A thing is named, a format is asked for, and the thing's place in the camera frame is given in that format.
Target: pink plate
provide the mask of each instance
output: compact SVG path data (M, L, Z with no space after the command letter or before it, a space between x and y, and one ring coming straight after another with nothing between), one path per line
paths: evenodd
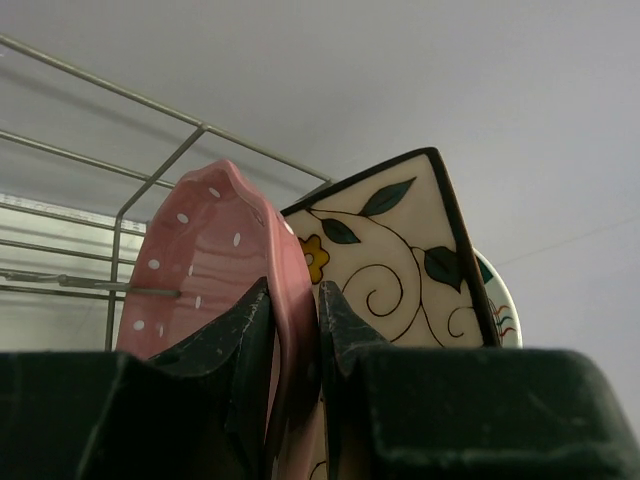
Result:
M156 213L131 284L181 295L127 294L116 348L143 359L158 354L226 312L263 276L279 341L267 477L298 480L311 461L319 390L309 272L289 225L228 160L187 173Z

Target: white ceiling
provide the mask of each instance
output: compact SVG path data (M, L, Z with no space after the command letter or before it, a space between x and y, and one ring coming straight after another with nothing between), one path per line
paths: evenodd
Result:
M635 0L0 0L3 33L333 177L439 147L526 343L592 356L640 431L638 25ZM144 172L191 131L2 50L0 128ZM221 155L280 207L319 185L213 138L165 178ZM105 213L138 184L7 142L0 165Z

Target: wire rack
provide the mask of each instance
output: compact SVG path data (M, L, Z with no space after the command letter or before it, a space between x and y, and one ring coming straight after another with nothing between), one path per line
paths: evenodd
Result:
M3 45L19 54L26 55L34 60L49 65L57 70L63 71L69 75L73 75L81 80L84 80L90 84L93 84L99 88L112 92L116 95L124 97L132 102L136 102L149 109L155 110L168 117L172 117L187 125L195 127L193 133L189 135L180 146L162 162L155 172L147 175L142 172L137 172L113 163L105 162L96 158L88 157L80 153L72 152L70 150L57 147L48 143L40 142L33 138L24 137L14 132L9 132L0 129L0 139L7 140L19 145L23 145L28 148L33 148L43 152L50 153L59 157L66 158L70 161L84 164L96 169L104 170L122 177L133 178L140 180L142 185L138 190L123 204L120 210L118 210L113 225L106 225L104 223L95 222L87 219L77 218L73 216L63 215L60 213L54 213L45 211L42 209L36 209L25 205L0 203L0 208L13 210L19 213L37 215L41 217L47 217L54 220L60 220L63 222L70 222L77 225L82 225L89 228L98 228L104 230L113 231L113 244L111 249L111 255L96 255L84 252L78 252L69 249L53 248L46 245L18 242L14 240L7 240L0 238L1 246L15 247L20 249L41 251L59 255L67 255L80 258L88 258L91 260L100 260L110 262L110 276L108 280L99 280L94 278L76 277L66 274L48 274L40 272L31 272L25 270L14 269L0 269L0 277L4 277L8 281L15 282L28 282L28 283L53 283L57 284L60 289L44 289L38 287L24 287L15 285L0 285L0 291L14 292L14 293L31 293L36 295L60 295L67 297L77 298L91 298L105 300L108 302L107 319L106 319L106 334L105 334L105 350L111 350L113 344L113 333L116 316L116 302L122 301L123 297L118 296L118 292L137 292L149 295L171 295L179 296L180 292L167 291L159 289L148 288L135 288L128 283L118 282L118 268L120 264L135 264L132 260L125 260L120 258L120 243L122 234L144 236L144 233L135 229L127 229L123 226L124 217L127 212L133 207L138 200L154 185L172 189L174 184L164 181L161 177L164 173L171 168L185 152L187 152L197 141L205 134L212 134L217 137L223 138L229 142L240 145L248 150L261 154L267 158L280 162L288 167L299 170L303 173L311 175L312 177L322 180L324 183L309 193L314 193L320 189L325 188L333 182L333 179L324 173L321 173L313 168L303 165L293 159L287 158L284 155L273 152L260 145L257 145L247 139L237 136L231 132L228 132L222 128L219 128L211 123L205 122L196 118L195 116L176 110L166 104L151 99L141 93L135 92L121 85L117 85L109 80L94 75L82 68L72 65L60 58L53 57L47 53L38 50L32 46L29 46L15 38L7 35L0 34L0 45ZM86 289L86 290L103 290L107 291L108 295L91 293L86 291L69 290L73 289Z

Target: green leaf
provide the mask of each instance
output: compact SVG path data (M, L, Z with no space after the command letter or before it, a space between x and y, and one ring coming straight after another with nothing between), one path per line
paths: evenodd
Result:
M478 257L476 257L476 261L478 262L478 267L480 268L480 273L482 274L482 281L486 285L487 283L489 283L489 280L493 278L493 273L491 273L489 267L487 267Z
M388 212L393 207L395 207L400 202L400 200L402 200L415 179L416 177L413 177L406 182L394 183L393 185L382 187L376 193L371 195L358 215L363 217L370 217L373 215L380 215L381 213Z
M351 231L340 220L335 218L323 218L322 230L329 240L342 245L348 245L350 243L360 243L360 239L356 237L356 234Z
M449 285L460 292L462 272L456 252L447 247L430 248L424 252L424 269L436 282Z

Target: ceramic plate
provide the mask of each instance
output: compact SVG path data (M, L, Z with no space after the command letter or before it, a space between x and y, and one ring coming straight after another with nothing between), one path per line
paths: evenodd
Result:
M268 279L279 340L268 471L297 480L296 472L306 471L310 462L310 422L319 390L317 375L308 374L316 369L317 352L309 273L291 228L231 162L186 174L158 210L131 284L181 295L129 293L117 348L143 359L158 354L226 312L262 276ZM283 442L289 447L280 451Z
M493 265L477 250L476 257L500 342L503 347L521 348L520 321L511 294Z
M283 211L318 295L336 282L354 313L402 346L500 345L480 269L438 151L416 150ZM324 429L309 478L326 478Z

